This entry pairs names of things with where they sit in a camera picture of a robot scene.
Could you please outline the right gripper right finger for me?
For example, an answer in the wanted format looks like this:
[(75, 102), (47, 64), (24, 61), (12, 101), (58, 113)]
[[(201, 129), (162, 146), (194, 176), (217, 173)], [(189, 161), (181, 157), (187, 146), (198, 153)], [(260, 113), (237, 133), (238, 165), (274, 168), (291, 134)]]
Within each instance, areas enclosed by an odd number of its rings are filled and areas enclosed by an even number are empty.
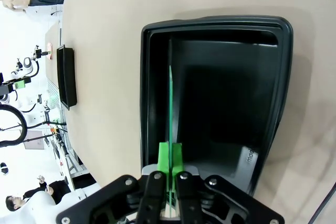
[(218, 175), (202, 179), (183, 165), (182, 145), (172, 145), (175, 204), (181, 223), (285, 223), (277, 212)]

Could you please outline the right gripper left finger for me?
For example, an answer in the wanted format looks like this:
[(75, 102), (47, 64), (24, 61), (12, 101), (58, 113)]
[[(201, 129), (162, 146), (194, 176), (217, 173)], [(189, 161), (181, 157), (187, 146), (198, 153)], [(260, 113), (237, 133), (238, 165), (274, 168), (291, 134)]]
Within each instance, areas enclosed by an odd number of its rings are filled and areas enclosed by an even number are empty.
[(140, 179), (123, 175), (63, 210), (57, 223), (161, 223), (171, 210), (171, 145), (159, 144), (157, 164)]

